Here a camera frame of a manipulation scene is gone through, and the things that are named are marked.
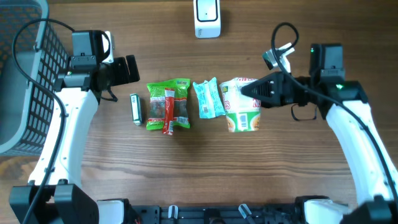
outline wooden table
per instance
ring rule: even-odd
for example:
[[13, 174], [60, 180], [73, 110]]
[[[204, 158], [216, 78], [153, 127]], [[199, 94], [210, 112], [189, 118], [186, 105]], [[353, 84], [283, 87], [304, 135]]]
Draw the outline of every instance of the wooden table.
[[[289, 21], [300, 32], [289, 56], [296, 77], [308, 74], [311, 43], [344, 45], [346, 78], [359, 80], [366, 90], [379, 134], [397, 164], [397, 11], [395, 1], [222, 0], [221, 37], [200, 40], [191, 1], [50, 5], [50, 17], [76, 30], [110, 30], [116, 56], [134, 54], [141, 75], [137, 83], [113, 88], [117, 103], [101, 102], [83, 158], [83, 189], [94, 199], [128, 198], [134, 205], [262, 204], [308, 194], [355, 204], [340, 144], [320, 118], [296, 122], [288, 106], [263, 109], [260, 131], [229, 133], [223, 116], [199, 119], [191, 88], [191, 129], [165, 136], [133, 124], [129, 94], [141, 96], [147, 114], [150, 82], [261, 78], [270, 73], [261, 54], [270, 49], [272, 30]], [[70, 48], [68, 31], [57, 30]], [[281, 30], [277, 46], [293, 39], [291, 31]], [[297, 113], [311, 116], [313, 109]], [[0, 223], [16, 222], [9, 191], [27, 182], [36, 160], [0, 158]]]

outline blue wrapper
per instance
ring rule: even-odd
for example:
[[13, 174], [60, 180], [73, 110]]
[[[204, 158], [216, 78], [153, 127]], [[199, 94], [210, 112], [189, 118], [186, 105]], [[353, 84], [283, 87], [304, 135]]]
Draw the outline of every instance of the blue wrapper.
[[199, 117], [202, 119], [215, 118], [225, 115], [224, 106], [221, 103], [217, 89], [217, 79], [205, 80], [201, 84], [193, 83], [199, 101]]

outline white plastic casing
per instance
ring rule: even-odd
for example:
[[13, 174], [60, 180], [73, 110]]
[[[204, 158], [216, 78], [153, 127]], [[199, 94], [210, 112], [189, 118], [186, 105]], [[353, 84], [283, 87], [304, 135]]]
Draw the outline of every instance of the white plastic casing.
[[99, 224], [120, 224], [124, 220], [124, 204], [120, 200], [97, 201]]
[[[65, 131], [61, 139], [60, 149], [54, 163], [54, 171], [46, 184], [57, 185], [60, 179], [65, 179], [68, 180], [69, 184], [76, 184], [81, 187], [81, 160], [83, 159], [88, 129], [98, 108], [98, 101], [91, 90], [81, 91], [80, 88], [64, 88], [56, 94], [65, 105], [67, 117], [65, 118]], [[60, 123], [60, 106], [54, 101], [49, 133], [40, 159], [29, 177], [29, 182], [34, 180], [35, 185], [40, 185], [43, 181], [45, 168], [49, 165], [57, 140]]]
[[304, 211], [308, 224], [338, 224], [352, 209], [329, 199], [313, 199], [304, 203]]
[[113, 52], [114, 52], [114, 38], [113, 35], [109, 31], [105, 31], [105, 34], [108, 36], [109, 40], [111, 43], [108, 43], [108, 40], [106, 40], [105, 36], [102, 35], [102, 44], [104, 45], [104, 52], [106, 52], [109, 48], [111, 47], [111, 50], [109, 51], [109, 56], [104, 59], [102, 62], [106, 63], [113, 63]]
[[[368, 126], [380, 147], [392, 180], [398, 182], [397, 169], [377, 133], [369, 104], [362, 103], [360, 100], [344, 101], [343, 104]], [[346, 156], [355, 183], [358, 205], [373, 201], [376, 195], [382, 195], [385, 200], [393, 200], [390, 188], [385, 184], [387, 178], [377, 151], [359, 123], [343, 108], [336, 105], [329, 109], [326, 120], [335, 132]]]
[[193, 15], [196, 37], [212, 38], [220, 36], [220, 0], [193, 0]]

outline cable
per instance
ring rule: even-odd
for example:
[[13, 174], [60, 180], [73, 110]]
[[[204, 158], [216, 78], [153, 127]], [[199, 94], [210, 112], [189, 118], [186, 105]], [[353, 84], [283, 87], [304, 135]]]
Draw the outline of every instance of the cable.
[[113, 102], [117, 102], [117, 101], [119, 100], [119, 99], [116, 97], [116, 95], [113, 94], [113, 92], [112, 92], [110, 86], [108, 87], [108, 93], [112, 96], [111, 99], [110, 99], [110, 98], [105, 98], [105, 97], [102, 97], [102, 96], [101, 96], [101, 99], [102, 99], [102, 100], [107, 100], [107, 101], [113, 101]]
[[40, 200], [40, 198], [41, 198], [41, 194], [42, 194], [42, 192], [43, 192], [44, 185], [47, 183], [47, 181], [48, 181], [48, 179], [49, 179], [49, 177], [50, 177], [50, 174], [51, 174], [51, 172], [52, 172], [52, 169], [53, 169], [52, 167], [53, 167], [54, 162], [55, 162], [55, 159], [56, 159], [56, 155], [57, 155], [57, 152], [58, 152], [58, 149], [59, 149], [59, 146], [60, 146], [60, 141], [61, 141], [63, 132], [64, 132], [64, 130], [65, 130], [65, 115], [66, 115], [66, 113], [65, 113], [65, 107], [64, 107], [64, 105], [63, 105], [61, 99], [60, 99], [55, 93], [53, 93], [52, 91], [46, 89], [46, 87], [42, 86], [40, 83], [38, 83], [38, 82], [35, 81], [33, 78], [31, 78], [25, 71], [23, 71], [23, 69], [21, 68], [21, 66], [19, 65], [18, 60], [17, 60], [17, 55], [16, 55], [16, 44], [17, 44], [18, 36], [21, 34], [21, 32], [22, 32], [26, 27], [28, 27], [28, 26], [31, 25], [31, 24], [35, 24], [36, 22], [54, 22], [54, 23], [56, 23], [56, 24], [60, 24], [61, 26], [66, 27], [67, 29], [70, 29], [72, 32], [75, 31], [72, 27], [70, 27], [70, 26], [64, 24], [63, 22], [57, 21], [57, 20], [55, 20], [55, 19], [34, 19], [34, 20], [32, 20], [32, 21], [30, 21], [30, 22], [24, 24], [24, 25], [18, 30], [18, 32], [16, 33], [16, 35], [15, 35], [15, 37], [14, 37], [14, 40], [12, 41], [12, 57], [13, 57], [13, 59], [14, 59], [14, 62], [15, 62], [15, 65], [16, 65], [18, 71], [21, 72], [22, 75], [23, 75], [26, 79], [28, 79], [28, 81], [32, 82], [34, 86], [36, 86], [37, 88], [41, 89], [43, 92], [47, 93], [48, 95], [52, 96], [52, 97], [54, 98], [54, 100], [57, 101], [57, 103], [59, 104], [59, 106], [60, 106], [60, 111], [61, 111], [60, 129], [59, 129], [59, 132], [58, 132], [57, 140], [55, 141], [54, 150], [53, 150], [53, 152], [52, 152], [52, 154], [51, 154], [51, 158], [50, 158], [50, 160], [49, 160], [49, 165], [47, 166], [47, 168], [46, 168], [46, 170], [45, 170], [45, 174], [44, 174], [44, 178], [43, 178], [43, 180], [42, 180], [42, 183], [40, 184], [40, 187], [39, 187], [39, 189], [37, 190], [37, 192], [36, 192], [36, 194], [35, 194], [35, 196], [34, 196], [34, 198], [33, 198], [33, 201], [32, 201], [32, 203], [30, 204], [30, 207], [29, 207], [29, 209], [28, 209], [28, 211], [27, 211], [27, 213], [26, 213], [26, 215], [25, 215], [24, 221], [22, 222], [23, 224], [26, 224], [26, 223], [29, 222], [30, 217], [32, 216], [32, 213], [33, 213], [33, 211], [34, 211], [34, 209], [35, 209], [35, 206], [37, 205], [37, 202], [38, 202], [38, 201]]
[[334, 103], [334, 104], [337, 105], [337, 106], [342, 107], [348, 114], [350, 114], [350, 115], [362, 126], [362, 128], [365, 130], [366, 134], [369, 136], [369, 139], [371, 140], [371, 142], [372, 142], [374, 148], [376, 149], [376, 152], [377, 152], [377, 154], [378, 154], [378, 156], [379, 156], [379, 158], [380, 158], [380, 162], [381, 162], [381, 164], [382, 164], [382, 167], [383, 167], [383, 169], [384, 169], [384, 172], [386, 173], [387, 183], [388, 183], [388, 185], [389, 185], [389, 187], [390, 187], [390, 189], [391, 189], [391, 193], [392, 193], [392, 196], [393, 196], [394, 201], [395, 201], [395, 203], [396, 203], [396, 209], [397, 209], [397, 212], [398, 212], [398, 195], [397, 195], [397, 191], [395, 190], [395, 187], [394, 187], [394, 181], [392, 180], [390, 171], [389, 171], [389, 169], [388, 169], [388, 166], [387, 166], [386, 161], [384, 160], [384, 156], [383, 156], [383, 154], [382, 154], [382, 152], [381, 152], [381, 150], [380, 150], [379, 144], [377, 143], [376, 139], [374, 138], [372, 132], [370, 132], [368, 126], [366, 126], [366, 125], [363, 123], [363, 121], [361, 120], [361, 118], [359, 118], [354, 112], [352, 112], [352, 111], [351, 111], [348, 107], [346, 107], [343, 103], [340, 103], [339, 101], [337, 101], [337, 100], [335, 100], [335, 99], [333, 99], [333, 98], [331, 98], [331, 97], [329, 97], [329, 96], [326, 96], [326, 95], [324, 95], [324, 94], [322, 94], [322, 93], [319, 93], [319, 92], [317, 92], [317, 91], [315, 91], [315, 90], [313, 90], [313, 89], [310, 89], [310, 88], [308, 88], [308, 87], [306, 87], [306, 86], [303, 86], [301, 83], [299, 83], [299, 82], [286, 70], [286, 68], [285, 68], [285, 67], [282, 65], [282, 63], [280, 62], [279, 56], [280, 56], [281, 54], [277, 53], [277, 49], [276, 49], [276, 47], [275, 47], [275, 37], [276, 37], [276, 33], [278, 32], [278, 30], [279, 30], [281, 27], [283, 27], [283, 26], [288, 26], [288, 27], [292, 28], [292, 30], [294, 31], [294, 33], [295, 33], [295, 35], [296, 35], [296, 40], [295, 40], [294, 43], [290, 46], [290, 48], [294, 47], [294, 46], [296, 45], [296, 43], [299, 41], [299, 32], [297, 31], [297, 29], [296, 29], [291, 23], [283, 22], [283, 23], [280, 23], [279, 25], [276, 26], [276, 28], [274, 29], [274, 31], [273, 31], [273, 33], [272, 33], [272, 38], [271, 38], [271, 49], [272, 49], [272, 54], [273, 54], [273, 56], [274, 56], [274, 58], [275, 58], [275, 60], [276, 60], [276, 62], [277, 62], [277, 64], [278, 64], [279, 68], [282, 70], [283, 74], [284, 74], [286, 77], [288, 77], [289, 79], [291, 79], [291, 80], [293, 81], [293, 83], [294, 83], [296, 86], [298, 86], [299, 88], [301, 88], [301, 89], [307, 91], [309, 94], [312, 94], [312, 95], [317, 96], [317, 97], [319, 97], [319, 98], [323, 98], [324, 100], [327, 100], [327, 101], [329, 101], [329, 102]]
[[290, 112], [292, 113], [292, 117], [293, 117], [293, 119], [294, 119], [295, 121], [310, 121], [310, 120], [315, 120], [315, 119], [317, 119], [318, 105], [315, 107], [315, 113], [314, 113], [313, 118], [307, 118], [307, 119], [298, 119], [298, 118], [296, 117], [296, 115], [294, 115], [293, 107], [295, 107], [295, 106], [299, 106], [299, 104], [298, 104], [298, 103], [295, 103], [295, 104], [293, 104], [292, 107], [290, 108]]

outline food package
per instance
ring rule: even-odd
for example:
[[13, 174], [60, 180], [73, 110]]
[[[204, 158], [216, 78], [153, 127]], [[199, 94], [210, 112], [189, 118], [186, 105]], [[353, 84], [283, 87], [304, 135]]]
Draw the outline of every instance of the food package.
[[241, 93], [253, 78], [234, 78], [220, 84], [229, 132], [257, 131], [260, 123], [261, 102]]
[[148, 83], [150, 93], [150, 112], [147, 130], [163, 129], [165, 119], [165, 88], [175, 90], [174, 98], [174, 126], [190, 128], [187, 112], [187, 96], [190, 79], [176, 78], [159, 83]]
[[201, 84], [193, 83], [199, 101], [199, 117], [202, 119], [215, 118], [225, 115], [223, 104], [217, 89], [217, 79], [205, 80]]
[[171, 88], [164, 89], [166, 99], [166, 109], [163, 125], [163, 134], [173, 135], [173, 112], [174, 112], [174, 94], [175, 91]]

